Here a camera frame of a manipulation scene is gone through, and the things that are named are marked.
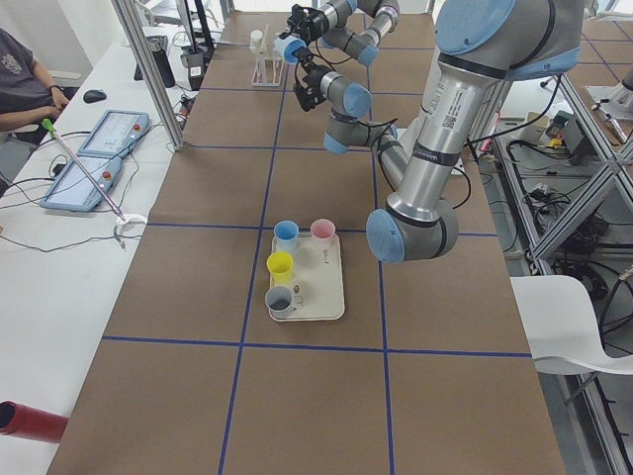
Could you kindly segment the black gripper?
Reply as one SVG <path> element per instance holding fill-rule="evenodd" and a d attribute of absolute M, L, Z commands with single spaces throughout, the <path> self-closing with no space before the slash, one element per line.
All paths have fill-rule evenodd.
<path fill-rule="evenodd" d="M 288 19 L 290 31 L 284 31 L 279 39 L 284 40 L 291 34 L 302 40 L 318 40 L 325 34 L 325 14 L 319 9 L 302 7 L 295 4 Z"/>
<path fill-rule="evenodd" d="M 320 88 L 325 72 L 312 71 L 315 67 L 314 57 L 313 52 L 308 47 L 298 49 L 298 62 L 303 71 L 308 72 L 308 74 L 302 80 L 295 80 L 294 93 L 301 109 L 305 112 L 313 110 L 326 101 L 326 96 Z"/>

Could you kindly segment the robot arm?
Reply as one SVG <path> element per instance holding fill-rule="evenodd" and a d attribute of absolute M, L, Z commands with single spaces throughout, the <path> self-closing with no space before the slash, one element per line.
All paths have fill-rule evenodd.
<path fill-rule="evenodd" d="M 384 262 L 430 259 L 448 252 L 459 226 L 443 190 L 461 156 L 488 90 L 502 81 L 558 75 L 578 62 L 585 14 L 581 1 L 448 1 L 435 24 L 434 61 L 418 117 L 402 138 L 390 122 L 366 120 L 369 91 L 332 66 L 316 62 L 310 46 L 325 43 L 363 65 L 376 58 L 399 21 L 395 1 L 328 1 L 294 6 L 275 42 L 284 59 L 304 71 L 294 91 L 301 107 L 329 102 L 324 146 L 344 153 L 365 146 L 392 186 L 372 212 L 366 237 Z"/>
<path fill-rule="evenodd" d="M 355 33 L 346 24 L 360 9 L 373 21 L 362 33 Z M 295 52 L 312 43 L 338 48 L 359 63 L 369 66 L 376 58 L 381 40 L 398 24 L 398 1 L 325 1 L 317 8 L 294 5 L 287 26 L 274 41 L 275 50 L 289 64 L 298 59 Z"/>

